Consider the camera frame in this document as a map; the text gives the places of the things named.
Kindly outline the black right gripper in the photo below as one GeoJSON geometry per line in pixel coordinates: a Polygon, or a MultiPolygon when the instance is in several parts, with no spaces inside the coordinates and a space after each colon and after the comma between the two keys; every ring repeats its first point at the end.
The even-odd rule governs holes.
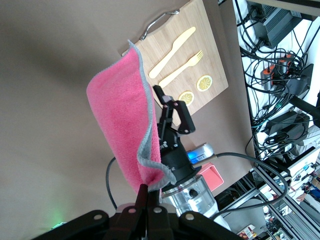
{"type": "Polygon", "coordinates": [[[173,179],[166,186],[175,187],[188,181],[199,171],[192,166],[180,140],[181,135],[195,132],[196,127],[184,101],[173,101],[173,97],[166,95],[159,85],[154,85],[152,88],[158,99],[158,105],[163,107],[157,124],[161,163],[173,174],[173,179]],[[172,128],[174,111],[178,113],[181,121],[177,130],[172,128]]]}

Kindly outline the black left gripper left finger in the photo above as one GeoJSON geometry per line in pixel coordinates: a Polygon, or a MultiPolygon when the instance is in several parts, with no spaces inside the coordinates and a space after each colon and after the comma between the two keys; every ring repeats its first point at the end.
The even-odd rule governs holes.
{"type": "Polygon", "coordinates": [[[140,185],[134,205],[110,217],[92,210],[37,237],[36,240],[134,240],[144,236],[148,186],[140,185]]]}

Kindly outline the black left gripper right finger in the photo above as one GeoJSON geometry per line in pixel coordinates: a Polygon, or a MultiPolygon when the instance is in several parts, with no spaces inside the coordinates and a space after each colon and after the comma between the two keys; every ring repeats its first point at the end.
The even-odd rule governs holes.
{"type": "Polygon", "coordinates": [[[187,211],[180,216],[160,205],[160,193],[149,192],[146,209],[149,240],[239,240],[240,237],[204,215],[187,211]]]}

